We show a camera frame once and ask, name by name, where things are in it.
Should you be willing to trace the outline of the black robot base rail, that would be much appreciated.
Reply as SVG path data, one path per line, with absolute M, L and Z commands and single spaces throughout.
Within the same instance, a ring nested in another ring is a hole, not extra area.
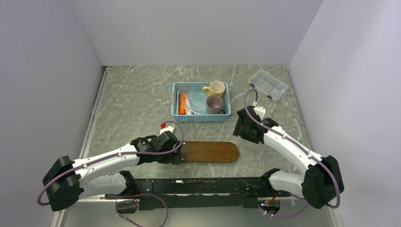
M 266 200 L 288 198 L 290 194 L 268 187 L 260 177 L 135 179 L 137 189 L 128 195 L 106 194 L 108 200 L 139 198 L 139 210 L 163 208 L 153 198 L 160 197 L 169 208 L 231 207 L 257 208 Z

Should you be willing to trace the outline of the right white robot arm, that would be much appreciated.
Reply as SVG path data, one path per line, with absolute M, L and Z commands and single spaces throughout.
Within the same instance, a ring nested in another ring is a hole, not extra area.
M 286 173 L 278 168 L 261 176 L 261 192 L 272 196 L 285 191 L 300 196 L 320 209 L 344 192 L 339 163 L 333 156 L 322 156 L 289 136 L 271 118 L 261 119 L 254 106 L 237 111 L 238 120 L 233 135 L 255 144 L 267 145 L 292 163 L 299 174 Z

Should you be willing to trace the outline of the brown wooden oval tray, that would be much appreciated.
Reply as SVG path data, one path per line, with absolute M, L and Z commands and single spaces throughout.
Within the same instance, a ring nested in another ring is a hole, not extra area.
M 229 163 L 238 157 L 238 147 L 227 141 L 186 141 L 181 149 L 181 160 L 184 162 Z

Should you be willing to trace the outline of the clear acrylic toothbrush holder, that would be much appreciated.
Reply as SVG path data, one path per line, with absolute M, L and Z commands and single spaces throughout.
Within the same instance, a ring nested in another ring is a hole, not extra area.
M 186 99 L 183 104 L 183 108 L 195 115 L 206 115 L 206 99 L 207 95 L 204 93 L 190 91 L 186 93 Z

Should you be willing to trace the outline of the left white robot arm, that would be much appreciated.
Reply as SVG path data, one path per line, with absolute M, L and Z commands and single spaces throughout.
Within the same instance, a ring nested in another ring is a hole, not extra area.
M 43 178 L 48 202 L 52 211 L 64 210 L 78 200 L 100 194 L 114 194 L 125 199 L 138 191 L 138 185 L 126 167 L 144 163 L 168 163 L 180 150 L 183 140 L 173 132 L 164 131 L 160 135 L 138 137 L 130 143 L 94 157 L 71 160 L 63 156 L 53 164 Z

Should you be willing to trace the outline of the light blue plastic basket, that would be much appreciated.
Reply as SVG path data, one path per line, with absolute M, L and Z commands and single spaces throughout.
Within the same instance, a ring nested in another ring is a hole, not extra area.
M 231 114 L 231 103 L 229 96 L 229 85 L 224 82 L 226 90 L 223 94 L 224 105 L 223 108 L 226 110 L 226 114 L 206 114 L 206 115 L 176 115 L 175 114 L 175 101 L 176 92 L 180 90 L 181 93 L 188 93 L 190 91 L 195 91 L 203 93 L 202 88 L 208 86 L 209 82 L 177 82 L 173 84 L 172 87 L 172 104 L 171 104 L 171 115 L 177 122 L 225 122 Z

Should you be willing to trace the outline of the purple ceramic mug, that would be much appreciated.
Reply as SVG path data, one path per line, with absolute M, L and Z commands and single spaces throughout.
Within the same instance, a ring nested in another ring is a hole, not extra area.
M 217 95 L 209 96 L 206 99 L 206 113 L 207 114 L 226 114 L 223 108 L 224 101 Z

